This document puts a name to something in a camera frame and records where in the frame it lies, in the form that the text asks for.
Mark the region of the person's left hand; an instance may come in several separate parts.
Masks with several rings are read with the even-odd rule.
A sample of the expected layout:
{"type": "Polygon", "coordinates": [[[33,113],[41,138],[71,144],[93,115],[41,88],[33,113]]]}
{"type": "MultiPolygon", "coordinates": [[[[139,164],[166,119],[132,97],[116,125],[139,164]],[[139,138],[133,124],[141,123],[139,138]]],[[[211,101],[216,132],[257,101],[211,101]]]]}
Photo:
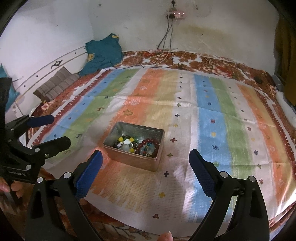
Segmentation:
{"type": "Polygon", "coordinates": [[[21,182],[14,181],[12,184],[8,184],[3,177],[0,180],[0,191],[1,194],[15,192],[18,198],[21,198],[24,194],[23,185],[21,182]]]}

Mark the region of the person's right hand fingertip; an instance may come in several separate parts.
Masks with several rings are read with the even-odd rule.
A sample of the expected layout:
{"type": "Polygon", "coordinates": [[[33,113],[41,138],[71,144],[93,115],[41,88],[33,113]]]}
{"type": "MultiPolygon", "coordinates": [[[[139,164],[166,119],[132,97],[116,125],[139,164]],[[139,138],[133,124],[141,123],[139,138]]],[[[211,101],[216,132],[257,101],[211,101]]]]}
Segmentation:
{"type": "Polygon", "coordinates": [[[171,232],[166,232],[161,234],[158,237],[157,241],[174,241],[174,239],[171,232]]]}

